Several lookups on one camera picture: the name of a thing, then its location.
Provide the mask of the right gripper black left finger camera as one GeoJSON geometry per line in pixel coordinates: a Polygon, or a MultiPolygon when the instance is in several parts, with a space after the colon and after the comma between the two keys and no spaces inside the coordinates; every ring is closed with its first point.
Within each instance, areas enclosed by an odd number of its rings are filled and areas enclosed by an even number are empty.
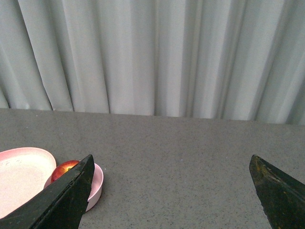
{"type": "Polygon", "coordinates": [[[0,220],[2,229],[77,229],[88,206],[94,174],[92,155],[0,220]]]}

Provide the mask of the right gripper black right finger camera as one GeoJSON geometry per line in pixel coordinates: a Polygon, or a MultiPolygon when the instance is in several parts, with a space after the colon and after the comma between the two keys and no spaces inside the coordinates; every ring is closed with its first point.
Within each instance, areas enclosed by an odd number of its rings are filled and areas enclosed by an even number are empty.
{"type": "Polygon", "coordinates": [[[271,227],[303,229],[305,185],[257,155],[252,155],[249,171],[271,227]]]}

